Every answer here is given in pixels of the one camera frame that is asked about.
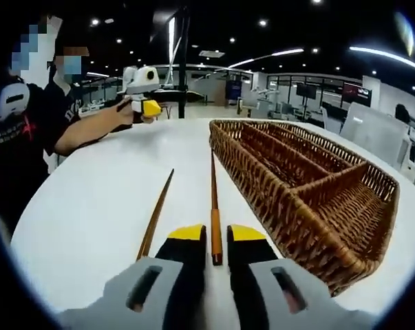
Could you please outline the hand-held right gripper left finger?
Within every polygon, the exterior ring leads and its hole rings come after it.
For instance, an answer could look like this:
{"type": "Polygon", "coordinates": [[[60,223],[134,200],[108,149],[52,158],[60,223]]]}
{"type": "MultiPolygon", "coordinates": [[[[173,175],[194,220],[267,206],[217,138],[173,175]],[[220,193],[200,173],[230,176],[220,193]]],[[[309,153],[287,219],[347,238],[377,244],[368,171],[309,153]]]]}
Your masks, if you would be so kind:
{"type": "Polygon", "coordinates": [[[195,329],[205,264],[205,225],[178,228],[155,257],[142,257],[108,280],[95,302],[58,321],[63,329],[195,329]]]}

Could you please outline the person's left hand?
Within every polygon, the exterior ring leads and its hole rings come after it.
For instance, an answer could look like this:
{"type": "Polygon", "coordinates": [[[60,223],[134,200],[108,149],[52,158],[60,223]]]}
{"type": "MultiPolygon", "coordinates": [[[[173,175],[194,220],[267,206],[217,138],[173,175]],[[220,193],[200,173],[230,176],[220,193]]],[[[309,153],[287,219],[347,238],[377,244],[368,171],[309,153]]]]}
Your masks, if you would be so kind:
{"type": "Polygon", "coordinates": [[[119,125],[130,125],[142,123],[140,113],[134,111],[131,107],[131,100],[125,98],[116,105],[116,117],[119,125]]]}

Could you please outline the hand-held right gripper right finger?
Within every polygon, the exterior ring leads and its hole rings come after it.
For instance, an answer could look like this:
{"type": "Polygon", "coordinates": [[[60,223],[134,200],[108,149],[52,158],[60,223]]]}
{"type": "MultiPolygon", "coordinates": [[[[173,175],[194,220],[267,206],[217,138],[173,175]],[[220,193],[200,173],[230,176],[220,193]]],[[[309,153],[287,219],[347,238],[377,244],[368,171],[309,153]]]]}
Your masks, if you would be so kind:
{"type": "Polygon", "coordinates": [[[322,280],[278,258],[256,229],[229,225],[227,248],[242,329],[370,329],[369,313],[341,307],[322,280]]]}

